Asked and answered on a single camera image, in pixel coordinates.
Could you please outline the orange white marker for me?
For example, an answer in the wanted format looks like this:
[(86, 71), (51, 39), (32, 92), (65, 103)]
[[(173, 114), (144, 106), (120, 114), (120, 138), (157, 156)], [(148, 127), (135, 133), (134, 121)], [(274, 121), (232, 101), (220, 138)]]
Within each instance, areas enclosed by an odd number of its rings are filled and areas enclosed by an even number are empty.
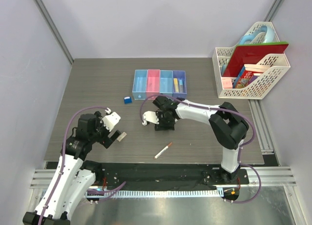
[(162, 150), (160, 150), (155, 156), (154, 159), (157, 159), (159, 156), (161, 156), (173, 143), (168, 143)]

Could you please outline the yellow capped tube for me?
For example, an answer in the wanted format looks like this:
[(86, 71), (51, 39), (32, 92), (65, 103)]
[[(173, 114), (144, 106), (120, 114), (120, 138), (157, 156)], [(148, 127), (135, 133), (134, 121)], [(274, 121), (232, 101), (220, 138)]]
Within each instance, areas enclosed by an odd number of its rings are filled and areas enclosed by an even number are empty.
[(174, 92), (175, 92), (175, 93), (179, 93), (179, 83), (178, 83), (178, 79), (177, 79), (177, 78), (174, 78), (173, 81), (174, 81)]

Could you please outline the clear beige eraser block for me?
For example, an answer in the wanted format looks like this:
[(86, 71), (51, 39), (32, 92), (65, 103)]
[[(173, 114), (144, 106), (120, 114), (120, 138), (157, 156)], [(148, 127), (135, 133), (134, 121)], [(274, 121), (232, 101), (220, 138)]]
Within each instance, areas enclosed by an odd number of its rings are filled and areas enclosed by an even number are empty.
[(121, 142), (126, 136), (127, 136), (127, 133), (126, 133), (126, 132), (123, 132), (123, 133), (121, 133), (121, 134), (118, 136), (117, 140), (118, 140), (119, 142)]

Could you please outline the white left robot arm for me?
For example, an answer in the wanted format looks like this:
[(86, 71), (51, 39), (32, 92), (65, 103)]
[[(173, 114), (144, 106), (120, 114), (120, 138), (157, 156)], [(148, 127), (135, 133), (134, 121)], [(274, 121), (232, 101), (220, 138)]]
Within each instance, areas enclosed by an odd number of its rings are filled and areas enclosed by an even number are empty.
[(85, 113), (82, 109), (73, 115), (67, 125), (60, 157), (52, 180), (33, 212), (26, 212), (22, 222), (25, 225), (68, 225), (73, 212), (91, 185), (103, 182), (104, 174), (100, 163), (86, 159), (94, 144), (108, 148), (121, 132), (115, 130), (121, 117), (105, 108)]

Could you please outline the pink drawer box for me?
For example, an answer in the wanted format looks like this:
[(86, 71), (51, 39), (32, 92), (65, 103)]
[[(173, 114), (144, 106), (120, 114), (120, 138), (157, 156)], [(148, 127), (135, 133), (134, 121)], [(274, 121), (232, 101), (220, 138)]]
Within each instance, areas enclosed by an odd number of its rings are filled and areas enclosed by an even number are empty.
[(156, 95), (160, 91), (160, 70), (149, 69), (147, 72), (146, 97)]

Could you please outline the blue capped clear tube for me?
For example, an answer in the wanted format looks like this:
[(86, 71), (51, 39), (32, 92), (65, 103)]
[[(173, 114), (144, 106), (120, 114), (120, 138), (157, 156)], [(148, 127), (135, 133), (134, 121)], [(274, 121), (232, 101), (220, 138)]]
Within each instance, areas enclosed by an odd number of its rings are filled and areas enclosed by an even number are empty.
[(179, 93), (184, 93), (184, 86), (183, 86), (183, 80), (182, 79), (178, 80), (178, 85), (179, 85)]

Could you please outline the light blue drawer box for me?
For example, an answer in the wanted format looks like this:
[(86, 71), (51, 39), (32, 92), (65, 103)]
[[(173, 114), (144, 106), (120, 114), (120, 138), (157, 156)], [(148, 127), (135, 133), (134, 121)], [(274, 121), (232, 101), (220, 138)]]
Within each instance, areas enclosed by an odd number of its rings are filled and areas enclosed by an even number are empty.
[(135, 70), (132, 94), (135, 100), (146, 99), (148, 70)]

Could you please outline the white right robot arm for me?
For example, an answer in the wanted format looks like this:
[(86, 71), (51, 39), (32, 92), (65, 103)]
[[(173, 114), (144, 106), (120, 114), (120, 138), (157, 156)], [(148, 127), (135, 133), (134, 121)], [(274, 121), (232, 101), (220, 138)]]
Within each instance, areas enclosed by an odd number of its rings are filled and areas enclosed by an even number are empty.
[(239, 147), (246, 138), (249, 125), (237, 114), (237, 110), (229, 102), (222, 105), (203, 105), (188, 100), (172, 100), (165, 96), (157, 96), (153, 104), (155, 111), (156, 131), (174, 130), (178, 120), (192, 120), (208, 124), (219, 144), (222, 146), (220, 179), (230, 184), (238, 177)]

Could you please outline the purple drawer box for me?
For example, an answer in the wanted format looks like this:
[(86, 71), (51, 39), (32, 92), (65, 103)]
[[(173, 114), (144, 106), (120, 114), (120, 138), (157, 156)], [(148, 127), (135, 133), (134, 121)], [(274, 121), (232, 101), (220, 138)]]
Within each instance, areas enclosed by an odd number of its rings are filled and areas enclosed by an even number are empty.
[(175, 93), (174, 92), (174, 86), (173, 86), (173, 96), (175, 98), (186, 98), (187, 97), (187, 85), (186, 85), (186, 73), (185, 71), (179, 71), (179, 70), (174, 70), (173, 71), (173, 79), (177, 78), (183, 80), (183, 86), (184, 86), (184, 93)]

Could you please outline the teal blue drawer box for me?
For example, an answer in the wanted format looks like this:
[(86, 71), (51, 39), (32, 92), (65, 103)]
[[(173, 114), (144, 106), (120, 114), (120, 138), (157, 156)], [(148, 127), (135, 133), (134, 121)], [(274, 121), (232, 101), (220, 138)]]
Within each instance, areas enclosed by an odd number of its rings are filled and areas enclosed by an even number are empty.
[(173, 71), (161, 70), (160, 71), (160, 88), (159, 92), (164, 95), (173, 95)]

